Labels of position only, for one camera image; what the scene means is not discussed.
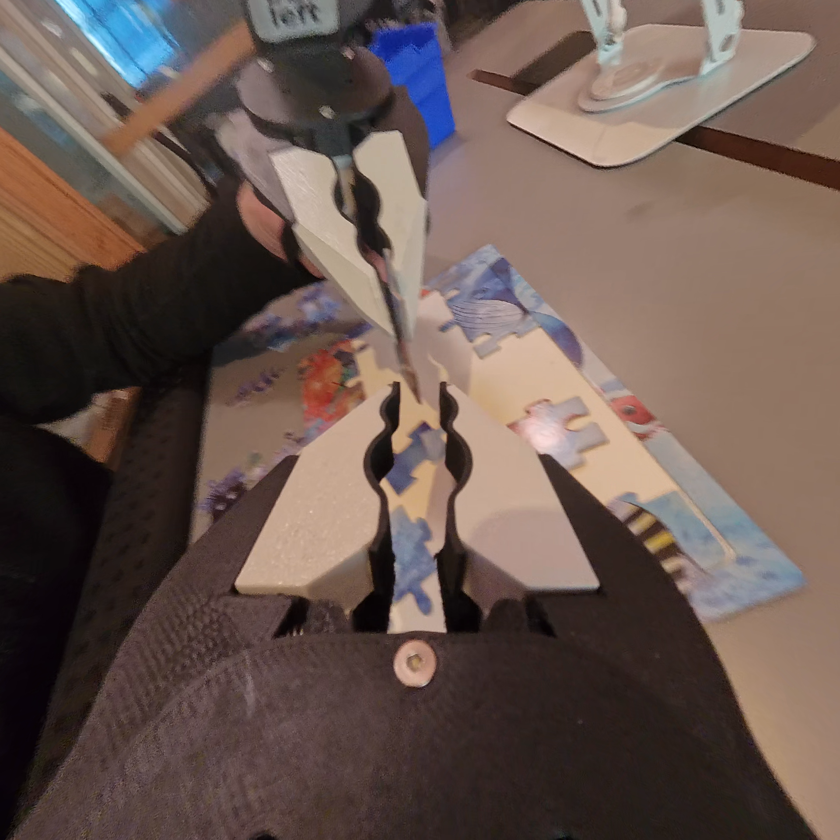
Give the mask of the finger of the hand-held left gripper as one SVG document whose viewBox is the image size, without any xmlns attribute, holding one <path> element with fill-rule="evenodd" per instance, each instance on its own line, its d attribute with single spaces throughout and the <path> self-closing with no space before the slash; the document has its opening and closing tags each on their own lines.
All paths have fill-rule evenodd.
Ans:
<svg viewBox="0 0 840 840">
<path fill-rule="evenodd" d="M 384 236 L 384 248 L 391 249 L 411 342 L 424 279 L 427 201 L 398 131 L 369 134 L 354 150 L 353 162 L 362 184 L 373 187 L 373 230 Z"/>
<path fill-rule="evenodd" d="M 398 342 L 400 318 L 383 255 L 361 236 L 355 160 L 303 148 L 269 153 L 286 196 L 291 230 L 306 260 L 339 286 L 363 318 Z"/>
</svg>

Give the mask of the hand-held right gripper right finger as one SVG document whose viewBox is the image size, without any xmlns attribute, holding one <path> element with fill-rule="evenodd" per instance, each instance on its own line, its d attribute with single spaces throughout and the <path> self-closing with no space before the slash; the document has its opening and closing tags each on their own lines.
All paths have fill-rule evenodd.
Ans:
<svg viewBox="0 0 840 840">
<path fill-rule="evenodd" d="M 540 456 L 457 386 L 439 419 L 454 486 L 437 553 L 447 632 L 476 632 L 500 602 L 590 594 L 598 577 Z"/>
</svg>

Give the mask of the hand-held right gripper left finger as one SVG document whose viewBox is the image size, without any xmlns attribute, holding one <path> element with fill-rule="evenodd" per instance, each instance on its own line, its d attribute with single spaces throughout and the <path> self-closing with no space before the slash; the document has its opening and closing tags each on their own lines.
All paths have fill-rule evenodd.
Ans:
<svg viewBox="0 0 840 840">
<path fill-rule="evenodd" d="M 298 456 L 234 583 L 340 607 L 353 628 L 386 632 L 395 588 L 390 509 L 401 385 L 381 388 Z"/>
</svg>

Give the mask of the red octopus puzzle piece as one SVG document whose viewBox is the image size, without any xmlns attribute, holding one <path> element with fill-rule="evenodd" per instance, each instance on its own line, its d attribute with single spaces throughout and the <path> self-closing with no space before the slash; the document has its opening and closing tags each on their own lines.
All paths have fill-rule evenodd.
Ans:
<svg viewBox="0 0 840 840">
<path fill-rule="evenodd" d="M 579 396 L 552 403 L 540 399 L 526 407 L 525 416 L 508 428 L 526 440 L 540 454 L 548 455 L 567 470 L 585 464 L 585 453 L 609 444 L 608 437 L 597 423 L 571 429 L 570 423 L 588 417 L 590 411 Z"/>
</svg>

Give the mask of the joined orange crab puzzle pieces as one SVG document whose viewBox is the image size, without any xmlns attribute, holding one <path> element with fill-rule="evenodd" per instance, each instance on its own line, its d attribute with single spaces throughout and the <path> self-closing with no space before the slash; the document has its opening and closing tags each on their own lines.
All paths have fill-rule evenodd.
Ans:
<svg viewBox="0 0 840 840">
<path fill-rule="evenodd" d="M 299 361 L 302 417 L 307 427 L 335 424 L 365 401 L 354 351 L 354 342 L 345 339 Z"/>
</svg>

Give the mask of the ocean jigsaw puzzle frame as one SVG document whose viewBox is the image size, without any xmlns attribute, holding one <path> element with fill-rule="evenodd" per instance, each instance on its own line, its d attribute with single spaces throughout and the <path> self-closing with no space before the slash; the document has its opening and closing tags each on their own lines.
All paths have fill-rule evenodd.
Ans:
<svg viewBox="0 0 840 840">
<path fill-rule="evenodd" d="M 487 245 L 459 263 L 487 264 L 496 257 L 504 256 Z M 538 328 L 521 338 L 504 339 L 500 350 L 485 359 L 476 356 L 454 325 L 441 293 L 442 281 L 453 267 L 429 282 L 417 338 L 429 363 L 423 388 L 432 403 L 419 405 L 410 394 L 402 398 L 395 454 L 409 445 L 409 435 L 420 423 L 441 428 L 439 381 L 456 384 L 505 427 L 540 399 L 559 403 L 579 396 L 590 414 L 573 420 L 570 428 L 598 424 L 609 444 L 587 451 L 584 465 L 568 471 L 603 505 L 616 498 L 631 501 L 674 533 L 689 557 L 709 573 L 707 581 L 686 595 L 704 623 L 801 589 L 805 578 L 795 564 L 509 264 L 515 294 Z M 454 485 L 442 462 L 417 467 L 414 484 L 401 496 L 387 480 L 383 483 L 392 511 L 404 507 L 412 519 L 426 519 L 432 554 L 444 540 L 443 495 Z M 391 632 L 444 629 L 434 574 L 423 588 L 433 603 L 431 615 L 422 615 L 409 595 L 392 607 Z"/>
</svg>

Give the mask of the person's left forearm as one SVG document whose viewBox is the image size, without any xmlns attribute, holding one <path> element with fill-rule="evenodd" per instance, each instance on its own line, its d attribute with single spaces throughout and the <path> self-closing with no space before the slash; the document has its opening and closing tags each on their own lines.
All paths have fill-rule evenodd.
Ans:
<svg viewBox="0 0 840 840">
<path fill-rule="evenodd" d="M 150 384 L 314 282 L 251 237 L 239 186 L 223 187 L 185 233 L 117 268 L 3 280 L 2 418 L 48 424 L 96 394 Z"/>
</svg>

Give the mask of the person's left hand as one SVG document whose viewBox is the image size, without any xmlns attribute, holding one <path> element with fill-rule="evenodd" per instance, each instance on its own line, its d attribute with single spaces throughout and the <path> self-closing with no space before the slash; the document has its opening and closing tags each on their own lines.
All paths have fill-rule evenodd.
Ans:
<svg viewBox="0 0 840 840">
<path fill-rule="evenodd" d="M 238 187 L 236 204 L 242 224 L 264 249 L 289 266 L 294 265 L 303 270 L 314 279 L 324 279 L 319 269 L 300 251 L 293 249 L 290 252 L 284 246 L 287 223 L 273 209 L 259 200 L 253 186 L 248 182 L 242 182 Z"/>
</svg>

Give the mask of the black urchin eye puzzle piece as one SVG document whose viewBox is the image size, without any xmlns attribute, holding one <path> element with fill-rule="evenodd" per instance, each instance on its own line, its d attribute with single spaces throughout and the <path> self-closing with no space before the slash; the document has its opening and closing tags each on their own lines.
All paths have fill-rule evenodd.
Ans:
<svg viewBox="0 0 840 840">
<path fill-rule="evenodd" d="M 258 458 L 250 460 L 245 467 L 232 468 L 221 479 L 209 480 L 198 501 L 199 511 L 215 524 L 269 471 L 269 464 Z"/>
</svg>

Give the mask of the blue object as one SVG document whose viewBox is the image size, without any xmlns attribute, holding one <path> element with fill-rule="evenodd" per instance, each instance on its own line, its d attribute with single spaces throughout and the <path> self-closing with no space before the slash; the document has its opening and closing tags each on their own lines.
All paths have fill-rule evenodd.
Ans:
<svg viewBox="0 0 840 840">
<path fill-rule="evenodd" d="M 452 137 L 455 117 L 437 24 L 379 28 L 373 33 L 370 50 L 385 63 L 392 83 L 406 88 L 423 117 L 431 150 Z"/>
</svg>

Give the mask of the light blue splash puzzle piece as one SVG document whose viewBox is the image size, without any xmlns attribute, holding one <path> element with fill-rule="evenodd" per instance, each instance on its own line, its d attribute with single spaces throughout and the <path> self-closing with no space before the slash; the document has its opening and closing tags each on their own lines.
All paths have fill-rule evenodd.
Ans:
<svg viewBox="0 0 840 840">
<path fill-rule="evenodd" d="M 397 507 L 391 512 L 391 534 L 395 559 L 393 601 L 399 603 L 410 595 L 418 611 L 429 616 L 433 603 L 423 583 L 437 573 L 436 560 L 428 547 L 432 530 L 425 518 L 412 519 L 404 507 Z"/>
</svg>

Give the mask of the wooden background desk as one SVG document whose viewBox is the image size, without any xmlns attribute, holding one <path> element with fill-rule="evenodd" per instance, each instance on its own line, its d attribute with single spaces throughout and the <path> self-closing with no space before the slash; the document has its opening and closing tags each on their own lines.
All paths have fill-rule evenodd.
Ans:
<svg viewBox="0 0 840 840">
<path fill-rule="evenodd" d="M 142 103 L 100 145 L 115 157 L 129 153 L 139 142 L 189 109 L 247 60 L 256 48 L 246 21 L 242 20 L 219 36 L 180 76 Z"/>
</svg>

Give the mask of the joined blue whale puzzle pieces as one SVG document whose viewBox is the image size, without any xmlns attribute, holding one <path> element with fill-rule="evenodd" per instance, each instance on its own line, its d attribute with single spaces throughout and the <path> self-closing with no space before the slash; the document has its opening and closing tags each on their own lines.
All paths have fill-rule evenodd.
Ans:
<svg viewBox="0 0 840 840">
<path fill-rule="evenodd" d="M 512 267 L 504 257 L 487 264 L 457 264 L 440 290 L 454 325 L 480 359 L 498 352 L 504 339 L 521 338 L 538 328 L 514 292 Z"/>
</svg>

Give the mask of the dark perforated panel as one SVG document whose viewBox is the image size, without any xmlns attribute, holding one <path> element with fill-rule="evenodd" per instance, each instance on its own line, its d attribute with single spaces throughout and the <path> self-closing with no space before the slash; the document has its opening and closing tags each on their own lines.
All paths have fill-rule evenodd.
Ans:
<svg viewBox="0 0 840 840">
<path fill-rule="evenodd" d="M 124 638 L 186 548 L 205 388 L 206 369 L 189 365 L 140 396 L 18 797 L 19 821 L 64 762 Z"/>
</svg>

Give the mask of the white rounded board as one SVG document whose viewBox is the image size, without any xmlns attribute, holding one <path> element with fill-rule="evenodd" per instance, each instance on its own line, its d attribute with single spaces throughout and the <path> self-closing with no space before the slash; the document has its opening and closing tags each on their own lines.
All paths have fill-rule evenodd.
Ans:
<svg viewBox="0 0 840 840">
<path fill-rule="evenodd" d="M 628 27 L 619 1 L 581 1 L 595 46 L 507 122 L 600 169 L 630 165 L 792 69 L 816 41 L 744 29 L 743 2 L 701 1 L 702 25 Z"/>
</svg>

